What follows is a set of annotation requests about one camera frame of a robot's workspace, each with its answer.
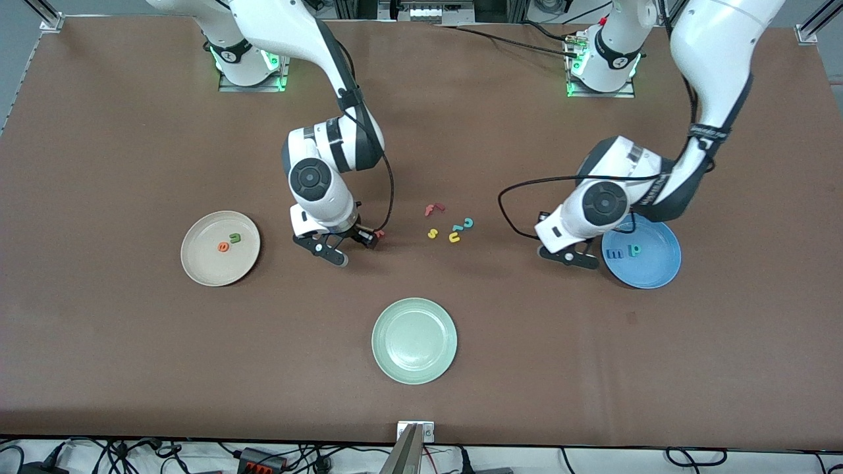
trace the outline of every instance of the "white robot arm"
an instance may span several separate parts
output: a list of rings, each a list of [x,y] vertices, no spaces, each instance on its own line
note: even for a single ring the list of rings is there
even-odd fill
[[[262,50],[296,57],[321,67],[330,80],[342,115],[293,130],[282,148],[287,181],[297,205],[290,208],[293,240],[315,256],[343,267],[336,249],[345,238],[373,248],[374,229],[360,225],[357,203],[340,173],[373,168],[384,155],[384,137],[363,103],[341,46],[325,24],[300,0],[232,0],[243,36]],[[330,236],[336,241],[329,241]]]
[[[631,209],[651,221],[667,221],[682,214],[728,138],[752,84],[749,64],[755,44],[783,3],[688,3],[673,32],[670,50],[697,91],[702,115],[690,125],[684,151],[672,161],[624,137],[598,143],[577,172],[590,177],[577,180],[574,192],[536,224],[543,245],[541,256],[567,265],[596,267],[594,257],[575,251],[576,243],[613,229]],[[619,4],[624,11],[627,3],[616,1],[615,8]],[[640,3],[633,0],[628,4]]]
[[[193,17],[208,41],[223,76],[239,86],[255,85],[278,69],[240,33],[223,0],[147,0],[166,13]]]

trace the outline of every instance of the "wire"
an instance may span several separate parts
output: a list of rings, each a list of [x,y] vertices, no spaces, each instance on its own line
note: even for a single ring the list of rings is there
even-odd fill
[[[457,31],[464,31],[466,33],[473,33],[475,35],[480,35],[480,36],[484,36],[486,38],[489,38],[490,40],[503,41],[504,43],[509,43],[510,45],[521,46],[523,48],[529,48],[531,50],[548,52],[550,54],[558,54],[559,56],[564,56],[564,57],[577,57],[577,53],[574,53],[574,52],[551,50],[550,48],[543,48],[541,46],[528,45],[527,43],[522,43],[520,41],[510,40],[509,38],[503,38],[502,36],[490,35],[488,33],[482,32],[482,31],[463,30],[462,28],[457,27],[457,26],[445,26],[444,28],[451,28],[451,29],[454,29],[454,30],[457,30]]]
[[[670,40],[674,35],[674,17],[676,14],[681,11],[681,9],[677,10],[673,17],[668,15],[668,9],[664,4],[664,0],[658,0],[658,9],[662,11],[662,21],[664,22],[664,31],[668,34],[668,40]],[[685,92],[688,94],[688,101],[690,102],[690,122],[696,122],[696,112],[698,106],[698,98],[696,96],[696,92],[693,88],[690,87],[690,83],[688,83],[688,79],[685,76],[682,76],[682,82],[685,83]]]
[[[682,453],[686,458],[688,458],[688,461],[690,461],[690,462],[680,462],[680,461],[675,460],[673,458],[673,456],[670,455],[671,451],[678,451],[678,452]],[[713,461],[713,462],[697,462],[694,459],[694,457],[690,455],[688,450],[686,450],[685,448],[677,447],[677,446],[668,447],[667,449],[664,450],[664,454],[668,457],[668,461],[670,461],[670,463],[673,464],[674,466],[693,467],[694,473],[700,474],[700,468],[701,467],[720,466],[722,463],[726,462],[726,459],[728,458],[728,453],[727,453],[726,450],[714,450],[714,451],[723,454],[723,456],[722,456],[722,458],[718,459],[717,461]]]
[[[546,30],[544,26],[534,22],[531,19],[526,19],[524,21],[524,23],[529,24],[530,26],[536,28],[539,32],[541,32],[542,35],[545,35],[552,40],[558,40],[558,41],[564,41],[565,40],[565,36],[554,35],[550,31]]]
[[[339,40],[336,40],[336,44],[340,45],[340,49],[342,50],[342,54],[346,55],[346,60],[348,60],[348,67],[352,70],[352,78],[354,78],[354,82],[356,82],[357,81],[357,73],[354,72],[354,60],[352,59],[352,55],[348,52],[346,47],[342,43],[340,43]]]
[[[323,447],[328,449],[328,448],[339,448],[340,446],[323,446]],[[379,453],[384,453],[386,455],[392,454],[392,451],[381,450],[380,448],[357,448],[357,447],[354,447],[354,446],[346,446],[346,448],[349,449],[349,450],[360,451],[360,452],[363,452],[363,453],[369,452],[369,451],[378,451]]]
[[[471,458],[469,458],[469,452],[465,450],[463,446],[457,446],[459,448],[459,453],[463,456],[463,471],[462,474],[475,474],[474,467],[471,467]]]
[[[18,470],[17,470],[17,473],[20,474],[20,472],[24,469],[24,450],[22,450],[20,448],[20,446],[17,446],[15,444],[13,444],[11,446],[6,446],[5,448],[0,448],[0,453],[2,453],[4,451],[9,451],[9,450],[18,451],[18,454],[20,455],[20,462],[18,463]]]
[[[622,230],[620,227],[615,227],[612,230],[614,230],[615,232],[617,232],[619,234],[634,234],[636,229],[637,229],[637,225],[635,223],[635,213],[632,212],[632,211],[630,211],[630,218],[632,219],[632,229]]]
[[[217,444],[219,444],[219,447],[220,447],[220,448],[223,448],[223,450],[224,450],[225,452],[229,453],[230,455],[234,455],[234,451],[233,451],[233,450],[230,450],[229,448],[226,448],[226,447],[225,447],[225,444],[222,444],[222,443],[220,443],[220,442],[217,442]]]
[[[571,474],[576,474],[574,472],[574,468],[571,467],[571,462],[568,460],[568,454],[565,452],[565,448],[560,446],[559,449],[562,451],[562,459],[565,461],[565,467],[568,468],[568,472]]]
[[[575,16],[575,17],[571,17],[571,18],[569,18],[569,19],[567,19],[567,20],[565,20],[565,21],[563,21],[563,22],[561,22],[561,23],[559,23],[559,24],[569,24],[569,23],[571,23],[571,22],[572,22],[573,20],[575,20],[575,19],[580,19],[580,18],[584,17],[585,15],[587,15],[587,14],[589,14],[589,13],[594,13],[594,12],[596,12],[596,11],[600,10],[600,9],[603,9],[603,8],[608,7],[608,6],[609,6],[609,5],[611,5],[611,4],[612,4],[612,2],[606,2],[606,3],[602,4],[602,5],[600,5],[599,7],[595,7],[595,8],[592,8],[592,9],[588,10],[587,12],[580,13],[579,15],[577,15],[577,16]],[[555,17],[553,17],[553,18],[551,18],[551,19],[546,19],[546,20],[544,20],[544,21],[540,21],[540,23],[542,23],[542,24],[547,24],[547,23],[549,23],[549,22],[551,22],[551,21],[553,21],[553,20],[555,20],[555,19],[557,19],[557,18],[561,17],[563,14],[565,14],[565,13],[564,13],[564,12],[563,12],[563,13],[559,13],[558,15],[556,15]]]
[[[509,218],[509,215],[507,214],[506,209],[503,208],[502,198],[503,198],[504,194],[506,194],[506,193],[508,193],[512,190],[518,189],[519,187],[538,185],[538,184],[541,184],[541,183],[550,183],[550,182],[553,182],[553,181],[567,181],[567,180],[649,181],[649,180],[654,180],[658,177],[659,177],[659,175],[651,175],[651,176],[570,175],[570,176],[552,176],[550,178],[539,178],[538,180],[522,181],[518,184],[514,184],[512,186],[509,186],[509,187],[505,188],[503,191],[501,191],[497,195],[497,205],[498,205],[499,208],[501,208],[501,214],[503,214],[503,218],[505,218],[507,220],[507,224],[509,224],[509,227],[511,227],[512,230],[515,231],[516,234],[522,235],[524,237],[529,237],[530,239],[538,240],[539,239],[538,235],[527,234],[526,232],[522,232],[521,230],[518,230],[517,227],[515,227],[515,224],[513,224],[513,221]]]
[[[819,461],[819,469],[823,472],[823,474],[828,474],[828,472],[825,471],[825,463],[823,462],[823,458],[819,457],[819,453],[812,454],[817,456],[817,461]]]
[[[360,129],[363,130],[364,133],[366,133],[366,136],[369,140],[369,145],[372,146],[372,148],[380,148],[378,138],[373,137],[372,133],[358,119],[350,116],[346,110],[344,110],[342,113],[346,117],[352,119],[352,121],[356,123],[357,126],[360,127]],[[389,164],[389,159],[386,157],[386,152],[382,153],[384,157],[384,164],[386,164],[386,173],[389,175],[389,207],[386,210],[386,217],[384,218],[384,222],[380,224],[377,228],[375,228],[376,232],[379,230],[383,230],[384,227],[386,227],[386,224],[389,224],[389,218],[392,217],[392,207],[395,204],[395,177],[392,175],[392,166]]]
[[[439,474],[439,470],[436,468],[436,463],[433,462],[433,456],[430,455],[430,451],[427,450],[427,447],[424,449],[424,454],[426,454],[427,458],[430,460],[430,467],[433,468],[433,474]]]

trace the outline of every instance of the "black cable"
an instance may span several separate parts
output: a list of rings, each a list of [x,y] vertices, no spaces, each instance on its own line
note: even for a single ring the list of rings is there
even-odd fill
[[[637,229],[637,225],[636,225],[636,222],[635,222],[635,213],[632,212],[632,211],[630,211],[630,218],[632,219],[632,229],[621,230],[620,227],[615,227],[612,230],[619,233],[619,234],[634,234],[636,229]]]
[[[509,224],[509,227],[511,227],[512,230],[515,231],[516,234],[522,235],[524,237],[529,237],[530,239],[538,240],[539,239],[538,235],[527,234],[526,232],[522,232],[522,231],[518,230],[517,227],[515,227],[515,224],[513,224],[513,221],[509,218],[509,215],[507,214],[506,209],[503,208],[502,198],[503,198],[504,194],[506,194],[506,193],[508,193],[512,190],[518,189],[519,187],[538,185],[538,184],[541,184],[541,183],[550,183],[550,182],[553,182],[553,181],[567,181],[567,180],[649,181],[649,180],[654,180],[658,177],[659,177],[659,175],[640,176],[640,177],[635,177],[635,176],[626,176],[626,177],[624,177],[624,176],[603,176],[603,175],[570,175],[570,176],[553,176],[553,177],[550,177],[550,178],[539,178],[538,180],[522,181],[518,184],[514,184],[512,186],[509,186],[509,187],[505,188],[503,191],[501,191],[500,193],[498,193],[498,195],[497,195],[497,206],[499,208],[501,208],[501,214],[503,214],[503,218],[505,218],[507,220],[507,224]]]
[[[469,458],[469,452],[465,450],[463,446],[457,446],[459,448],[459,453],[463,456],[463,470],[461,474],[475,474],[474,467],[471,466],[471,458]]]
[[[346,47],[340,43],[339,40],[336,40],[336,44],[340,45],[340,49],[342,50],[342,54],[346,55],[346,60],[348,61],[348,67],[352,70],[352,78],[354,78],[354,82],[357,81],[357,73],[354,71],[354,60],[352,59],[352,55],[348,52]]]
[[[339,448],[340,446],[323,446],[323,447],[325,449],[329,449],[329,448]],[[362,453],[369,452],[369,451],[378,451],[379,453],[384,453],[385,455],[392,454],[392,451],[382,450],[380,448],[358,448],[358,447],[355,447],[355,446],[346,446],[346,448],[349,449],[349,450],[353,450],[353,451],[360,451]]]
[[[680,461],[675,460],[673,458],[673,456],[670,455],[671,451],[678,451],[678,452],[682,453],[686,458],[688,458],[689,462],[680,462]],[[693,467],[694,473],[700,474],[700,468],[701,467],[715,467],[715,466],[720,466],[722,463],[726,462],[726,459],[728,458],[728,453],[727,453],[726,450],[712,450],[712,451],[716,451],[718,453],[721,453],[721,454],[723,454],[723,456],[720,459],[718,459],[717,461],[697,462],[694,459],[694,457],[690,455],[688,450],[686,450],[685,448],[677,447],[677,446],[668,447],[667,449],[664,450],[664,454],[668,457],[668,461],[670,461],[670,463],[673,464],[674,466]]]
[[[0,448],[0,453],[2,453],[4,451],[9,451],[9,450],[18,451],[18,454],[20,455],[20,463],[18,463],[18,470],[17,470],[17,473],[20,474],[20,472],[24,469],[24,450],[20,449],[20,446],[12,444],[11,446],[6,446],[5,448]]]
[[[229,448],[226,448],[226,447],[225,447],[225,444],[222,444],[222,443],[220,443],[220,442],[217,442],[217,444],[219,444],[219,447],[220,447],[220,448],[223,448],[223,450],[224,450],[225,452],[229,453],[230,455],[234,455],[234,451],[233,451],[233,450],[230,450]]]
[[[811,454],[817,456],[817,461],[819,461],[819,469],[823,472],[823,474],[828,474],[828,472],[825,471],[825,463],[823,462],[823,458],[819,457],[819,453]]]
[[[466,33],[473,33],[475,35],[484,36],[484,37],[489,38],[491,40],[503,41],[504,43],[509,43],[510,45],[521,46],[523,48],[529,48],[531,50],[549,52],[550,54],[558,54],[559,56],[564,56],[564,57],[574,57],[574,58],[577,57],[577,53],[574,53],[574,52],[551,50],[550,48],[543,48],[541,46],[528,45],[527,43],[522,43],[520,41],[510,40],[509,38],[504,38],[502,36],[490,35],[488,33],[482,32],[482,31],[463,30],[462,28],[457,27],[457,26],[444,26],[444,28],[452,28],[452,29],[457,30],[457,31],[464,31]]]
[[[562,451],[562,459],[565,461],[565,467],[568,468],[568,472],[571,474],[576,474],[574,472],[574,468],[571,467],[571,462],[568,460],[568,454],[565,452],[565,448],[560,446],[559,449]]]
[[[664,22],[664,31],[668,34],[668,41],[674,35],[674,26],[673,22],[674,19],[668,15],[668,9],[664,4],[664,0],[658,0],[658,9],[662,11],[662,21]],[[698,105],[698,98],[694,89],[690,87],[690,83],[688,83],[688,79],[685,78],[684,74],[682,75],[682,82],[685,83],[685,92],[688,94],[688,101],[690,102],[690,122],[696,122],[696,112],[697,112],[697,105]]]
[[[554,35],[550,31],[546,30],[544,26],[534,22],[531,19],[526,19],[524,21],[524,24],[528,24],[528,25],[536,28],[542,35],[545,35],[552,40],[557,40],[557,41],[564,41],[565,40],[565,36]]]
[[[378,141],[377,137],[373,137],[372,133],[356,118],[350,116],[347,111],[342,112],[346,117],[352,119],[357,126],[366,133],[366,137],[368,137],[369,145],[372,148],[380,148],[380,142]],[[380,224],[375,231],[383,230],[386,227],[386,224],[389,224],[389,218],[392,216],[392,207],[395,204],[395,177],[392,176],[392,166],[389,164],[389,159],[386,157],[386,152],[383,152],[384,157],[384,164],[386,164],[386,173],[389,175],[389,207],[386,210],[386,217],[384,218],[384,222]]]
[[[589,14],[589,13],[594,13],[594,12],[596,12],[596,11],[600,10],[601,8],[606,8],[606,7],[608,7],[608,6],[609,6],[609,5],[611,5],[611,4],[612,4],[612,2],[606,2],[606,3],[602,4],[602,5],[600,5],[599,7],[595,7],[595,8],[592,8],[592,9],[588,10],[587,12],[580,13],[579,15],[577,15],[577,16],[575,16],[575,17],[571,17],[571,18],[569,18],[569,19],[567,19],[567,20],[565,20],[565,21],[563,21],[563,22],[561,22],[561,23],[559,23],[559,24],[569,24],[569,23],[571,23],[571,22],[572,22],[573,20],[575,20],[575,19],[580,19],[580,18],[584,17],[585,15],[587,15],[587,14]],[[553,18],[551,18],[551,19],[546,19],[545,21],[542,21],[541,23],[542,23],[542,24],[547,24],[547,23],[549,23],[549,22],[551,22],[551,21],[553,21],[553,20],[555,20],[555,19],[557,19],[557,18],[561,17],[563,14],[564,14],[564,13],[559,13],[559,14],[558,14],[558,15],[556,15],[555,17],[553,17]]]
[[[313,449],[312,451],[310,451],[307,455],[311,455],[311,454],[313,454],[313,453],[314,453],[317,449],[318,449],[317,447],[314,447],[314,449]],[[257,462],[256,462],[256,463],[252,466],[252,468],[251,468],[251,469],[244,469],[242,472],[239,472],[238,474],[250,474],[250,473],[254,473],[254,472],[257,470],[257,466],[259,466],[259,465],[261,465],[261,464],[263,464],[263,463],[267,462],[268,460],[273,459],[273,458],[277,458],[277,457],[281,457],[281,456],[284,456],[284,455],[289,455],[289,454],[292,454],[292,453],[295,453],[295,452],[301,453],[301,446],[297,447],[295,450],[290,450],[290,451],[287,451],[287,452],[278,453],[278,454],[274,454],[274,455],[268,455],[267,457],[265,457],[265,458],[261,459],[260,461],[257,461]],[[301,464],[301,462],[302,462],[302,459],[303,459],[303,458],[304,458],[304,456],[300,456],[300,457],[298,458],[298,461],[294,462],[294,463],[293,463],[293,464],[291,464],[290,466],[286,466],[285,470],[289,471],[289,470],[295,469],[295,468],[296,468],[296,466],[298,466],[299,464]]]

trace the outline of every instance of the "table surface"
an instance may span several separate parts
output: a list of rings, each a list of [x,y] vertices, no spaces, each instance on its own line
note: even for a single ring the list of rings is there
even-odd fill
[[[827,248],[843,126],[815,48],[763,36],[717,171],[670,223],[682,269],[642,291],[540,259],[496,195],[572,173],[616,134],[678,153],[689,112],[662,31],[637,97],[599,100],[567,98],[552,55],[426,24],[331,28],[396,189],[385,240],[344,244],[343,269],[292,243],[279,158],[289,130],[337,114],[318,68],[293,62],[283,94],[219,94],[183,18],[70,18],[41,40],[0,138],[0,431],[388,442],[429,419],[443,443],[843,448],[843,254]],[[379,222],[384,167],[346,182]],[[528,229],[571,189],[519,190],[508,209]],[[447,212],[425,218],[431,202]],[[245,279],[205,288],[180,243],[221,209],[252,217],[263,248]],[[458,244],[427,238],[466,217]],[[459,333],[421,386],[370,345],[410,296]]]

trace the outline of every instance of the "black strap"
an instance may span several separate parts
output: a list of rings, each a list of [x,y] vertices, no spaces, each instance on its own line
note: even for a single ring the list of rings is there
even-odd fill
[[[222,46],[217,46],[211,41],[208,41],[211,46],[211,49],[217,53],[217,56],[220,57],[223,61],[229,64],[237,64],[240,62],[240,58],[243,57],[244,54],[250,49],[252,49],[252,44],[249,43],[245,38],[243,38],[240,43],[237,43],[234,46],[229,46],[227,48],[223,48]]]
[[[688,127],[688,137],[700,139],[700,150],[707,150],[710,147],[708,143],[702,142],[701,140],[705,139],[720,145],[720,143],[729,139],[729,133],[731,132],[731,128],[712,127],[704,123],[692,123]]]
[[[597,31],[596,36],[594,36],[595,42],[594,44],[597,45],[597,52],[600,53],[600,56],[606,60],[609,64],[609,69],[623,69],[630,62],[633,62],[635,58],[638,56],[638,52],[641,51],[641,48],[634,50],[633,52],[628,52],[626,54],[619,53],[618,51],[613,50],[612,48],[608,47],[606,43],[603,42],[603,29]]]
[[[354,90],[340,89],[339,92],[340,97],[336,100],[336,104],[340,106],[340,110],[357,107],[363,103],[363,92],[360,86],[355,87]]]
[[[340,122],[336,118],[328,119],[325,123],[325,132],[328,135],[328,144],[330,145],[330,154],[334,155],[334,163],[336,168],[341,173],[351,171],[346,161],[346,154],[342,151],[342,133],[340,132]]]

